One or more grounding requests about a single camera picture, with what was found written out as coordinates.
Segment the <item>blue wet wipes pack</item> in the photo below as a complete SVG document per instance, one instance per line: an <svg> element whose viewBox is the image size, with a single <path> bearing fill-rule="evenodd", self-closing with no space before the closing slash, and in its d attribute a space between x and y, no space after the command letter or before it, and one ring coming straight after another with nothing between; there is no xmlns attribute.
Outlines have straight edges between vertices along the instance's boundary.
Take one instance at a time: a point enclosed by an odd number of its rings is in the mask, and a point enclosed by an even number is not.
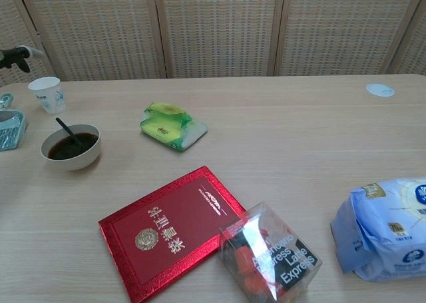
<svg viewBox="0 0 426 303"><path fill-rule="evenodd" d="M353 189L330 226L343 273L371 282L426 277L426 177Z"/></svg>

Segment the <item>white round grommet cover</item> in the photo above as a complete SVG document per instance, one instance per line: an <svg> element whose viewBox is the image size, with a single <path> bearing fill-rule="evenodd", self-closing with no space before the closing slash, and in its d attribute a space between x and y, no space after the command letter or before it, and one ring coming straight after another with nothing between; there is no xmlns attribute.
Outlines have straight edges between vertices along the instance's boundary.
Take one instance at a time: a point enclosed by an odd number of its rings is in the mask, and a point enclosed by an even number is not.
<svg viewBox="0 0 426 303"><path fill-rule="evenodd" d="M365 88L370 94L378 97L392 97L395 94L392 87L381 83L370 83Z"/></svg>

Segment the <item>white bowl of dark liquid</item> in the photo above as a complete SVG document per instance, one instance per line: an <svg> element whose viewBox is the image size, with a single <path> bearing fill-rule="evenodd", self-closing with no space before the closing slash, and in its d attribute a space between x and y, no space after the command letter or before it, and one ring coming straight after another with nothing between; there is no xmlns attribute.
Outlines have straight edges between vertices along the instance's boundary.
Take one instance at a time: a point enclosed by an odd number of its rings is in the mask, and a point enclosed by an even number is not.
<svg viewBox="0 0 426 303"><path fill-rule="evenodd" d="M101 154L101 134L92 125L66 126L51 134L41 145L41 154L50 165L63 170L80 170Z"/></svg>

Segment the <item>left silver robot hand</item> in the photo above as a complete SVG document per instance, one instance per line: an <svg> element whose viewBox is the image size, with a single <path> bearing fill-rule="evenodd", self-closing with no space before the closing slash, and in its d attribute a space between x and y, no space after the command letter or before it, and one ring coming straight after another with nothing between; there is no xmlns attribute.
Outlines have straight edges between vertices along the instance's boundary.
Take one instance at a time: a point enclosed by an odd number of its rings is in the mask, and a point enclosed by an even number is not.
<svg viewBox="0 0 426 303"><path fill-rule="evenodd" d="M11 69L13 64L24 73L30 73L26 59L41 60L44 57L44 52L41 50L21 45L8 50L0 49L0 69Z"/></svg>

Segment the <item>white printed paper cup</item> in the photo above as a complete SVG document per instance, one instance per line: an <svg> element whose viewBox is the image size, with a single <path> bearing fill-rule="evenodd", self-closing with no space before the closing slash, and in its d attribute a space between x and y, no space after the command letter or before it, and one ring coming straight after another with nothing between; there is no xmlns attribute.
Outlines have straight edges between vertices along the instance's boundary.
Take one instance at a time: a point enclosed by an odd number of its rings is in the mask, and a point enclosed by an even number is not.
<svg viewBox="0 0 426 303"><path fill-rule="evenodd" d="M28 89L48 114L55 115L65 111L65 96L59 78L38 78L28 84Z"/></svg>

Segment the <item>red certificate book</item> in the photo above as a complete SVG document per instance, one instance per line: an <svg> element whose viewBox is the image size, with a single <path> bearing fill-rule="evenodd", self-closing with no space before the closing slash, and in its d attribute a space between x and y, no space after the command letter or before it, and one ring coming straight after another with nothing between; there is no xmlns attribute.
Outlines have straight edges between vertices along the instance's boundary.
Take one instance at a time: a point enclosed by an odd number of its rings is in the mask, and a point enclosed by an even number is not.
<svg viewBox="0 0 426 303"><path fill-rule="evenodd" d="M219 247L220 228L245 211L202 166L99 221L131 303L143 303Z"/></svg>

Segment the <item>green snack packet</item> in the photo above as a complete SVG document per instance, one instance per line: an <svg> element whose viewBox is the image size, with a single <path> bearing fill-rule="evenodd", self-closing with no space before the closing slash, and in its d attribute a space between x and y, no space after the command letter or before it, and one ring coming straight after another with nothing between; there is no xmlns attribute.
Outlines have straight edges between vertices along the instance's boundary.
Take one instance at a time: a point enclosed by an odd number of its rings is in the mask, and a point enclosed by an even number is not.
<svg viewBox="0 0 426 303"><path fill-rule="evenodd" d="M202 121L179 106L153 102L144 110L141 131L158 142L180 152L187 150L208 132Z"/></svg>

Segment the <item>black plastic spoon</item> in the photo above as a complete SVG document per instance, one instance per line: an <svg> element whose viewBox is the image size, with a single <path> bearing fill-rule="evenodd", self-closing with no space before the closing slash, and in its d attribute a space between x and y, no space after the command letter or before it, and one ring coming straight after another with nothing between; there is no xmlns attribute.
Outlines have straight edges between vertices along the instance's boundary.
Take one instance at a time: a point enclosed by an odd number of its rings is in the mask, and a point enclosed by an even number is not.
<svg viewBox="0 0 426 303"><path fill-rule="evenodd" d="M75 141L77 145L79 145L80 147L83 145L83 143L79 140L76 134L59 117L56 117L55 120L69 134L69 136Z"/></svg>

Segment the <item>clear coffee capsule box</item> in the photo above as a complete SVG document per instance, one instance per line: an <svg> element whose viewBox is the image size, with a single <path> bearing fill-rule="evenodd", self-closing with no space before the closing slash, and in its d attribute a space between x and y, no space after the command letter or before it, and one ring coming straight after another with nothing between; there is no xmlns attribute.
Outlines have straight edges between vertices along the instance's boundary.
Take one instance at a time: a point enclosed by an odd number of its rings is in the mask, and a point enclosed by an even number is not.
<svg viewBox="0 0 426 303"><path fill-rule="evenodd" d="M220 257L250 303L293 303L322 264L265 202L220 229Z"/></svg>

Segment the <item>teal dustpan and brush set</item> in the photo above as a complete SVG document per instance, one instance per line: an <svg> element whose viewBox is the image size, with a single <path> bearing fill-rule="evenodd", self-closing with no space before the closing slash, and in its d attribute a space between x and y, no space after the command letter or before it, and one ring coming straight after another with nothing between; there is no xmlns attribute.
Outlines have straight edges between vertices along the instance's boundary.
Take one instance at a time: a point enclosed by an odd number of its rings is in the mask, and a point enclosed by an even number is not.
<svg viewBox="0 0 426 303"><path fill-rule="evenodd" d="M0 151L16 149L23 140L27 118L23 111L12 109L13 95L0 96Z"/></svg>

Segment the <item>woven wooden screen panel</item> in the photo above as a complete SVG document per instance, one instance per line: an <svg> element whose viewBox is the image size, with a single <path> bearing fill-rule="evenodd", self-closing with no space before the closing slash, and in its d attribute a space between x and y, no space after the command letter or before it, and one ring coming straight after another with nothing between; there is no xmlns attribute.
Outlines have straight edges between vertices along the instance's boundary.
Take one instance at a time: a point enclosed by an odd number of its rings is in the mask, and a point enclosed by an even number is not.
<svg viewBox="0 0 426 303"><path fill-rule="evenodd" d="M30 26L29 16L18 0L0 0L0 49L11 49L21 45L42 49L34 43L35 30ZM49 74L50 66L46 59L29 59L29 73L22 72L16 65L11 69L0 69L0 87L12 83L30 82Z"/></svg>
<svg viewBox="0 0 426 303"><path fill-rule="evenodd" d="M156 0L169 78L274 74L284 0Z"/></svg>
<svg viewBox="0 0 426 303"><path fill-rule="evenodd" d="M420 0L283 0L276 76L390 70Z"/></svg>
<svg viewBox="0 0 426 303"><path fill-rule="evenodd" d="M155 0L19 0L47 69L64 81L162 79Z"/></svg>
<svg viewBox="0 0 426 303"><path fill-rule="evenodd" d="M398 38L388 71L426 76L426 0L413 2L408 18L401 23L403 34Z"/></svg>

